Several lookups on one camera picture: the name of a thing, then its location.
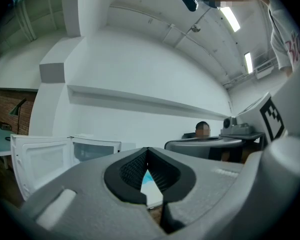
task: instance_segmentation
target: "person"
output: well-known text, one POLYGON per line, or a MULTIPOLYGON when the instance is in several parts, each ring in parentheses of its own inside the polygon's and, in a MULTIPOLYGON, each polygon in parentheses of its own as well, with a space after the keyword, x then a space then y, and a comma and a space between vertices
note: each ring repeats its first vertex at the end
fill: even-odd
MULTIPOLYGON (((247 0, 214 0, 231 5, 230 2, 247 0)), ((300 30, 280 0, 260 0, 268 7, 272 24, 271 46, 278 60, 279 70, 290 77, 300 67, 300 30)))
POLYGON ((210 137, 210 126, 207 122, 198 122, 195 126, 195 138, 208 138, 210 137))

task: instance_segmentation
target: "white panel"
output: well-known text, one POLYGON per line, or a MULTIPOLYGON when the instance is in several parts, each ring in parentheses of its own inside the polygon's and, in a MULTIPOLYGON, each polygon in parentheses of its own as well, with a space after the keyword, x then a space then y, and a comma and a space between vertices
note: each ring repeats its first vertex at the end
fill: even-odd
POLYGON ((172 47, 175 47, 177 44, 177 41, 180 40, 184 35, 175 28, 171 29, 170 33, 167 35, 167 37, 164 40, 164 43, 166 45, 170 45, 172 47))
POLYGON ((157 40, 163 40, 169 26, 153 17, 135 11, 110 7, 107 24, 113 27, 134 30, 157 40))
POLYGON ((11 136, 13 168, 26 200, 71 167, 70 138, 11 136))

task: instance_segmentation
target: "qr code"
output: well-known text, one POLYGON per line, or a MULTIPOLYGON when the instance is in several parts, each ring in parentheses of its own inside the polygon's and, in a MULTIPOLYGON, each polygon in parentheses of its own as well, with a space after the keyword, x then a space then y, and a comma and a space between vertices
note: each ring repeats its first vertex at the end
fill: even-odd
POLYGON ((271 141, 279 138, 282 135, 285 126, 271 98, 260 109, 260 113, 266 125, 271 141))

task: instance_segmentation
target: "brick wall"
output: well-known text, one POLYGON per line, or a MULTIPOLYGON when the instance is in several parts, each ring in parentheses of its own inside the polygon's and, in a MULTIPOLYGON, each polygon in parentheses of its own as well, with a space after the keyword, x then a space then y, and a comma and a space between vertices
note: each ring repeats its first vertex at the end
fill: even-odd
POLYGON ((11 125, 12 131, 17 133, 18 116, 9 115, 9 112, 23 98, 26 98, 26 102, 20 110, 19 134, 28 135, 30 116, 36 95, 37 93, 33 91, 0 90, 0 121, 11 125))

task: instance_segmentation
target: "air conditioner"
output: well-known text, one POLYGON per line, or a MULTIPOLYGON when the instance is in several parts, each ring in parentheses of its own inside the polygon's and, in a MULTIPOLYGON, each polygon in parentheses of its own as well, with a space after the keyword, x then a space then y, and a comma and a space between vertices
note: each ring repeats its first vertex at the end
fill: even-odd
POLYGON ((264 78, 265 76, 270 75, 274 68, 275 66, 273 63, 268 60, 255 68, 255 76, 257 79, 264 78))

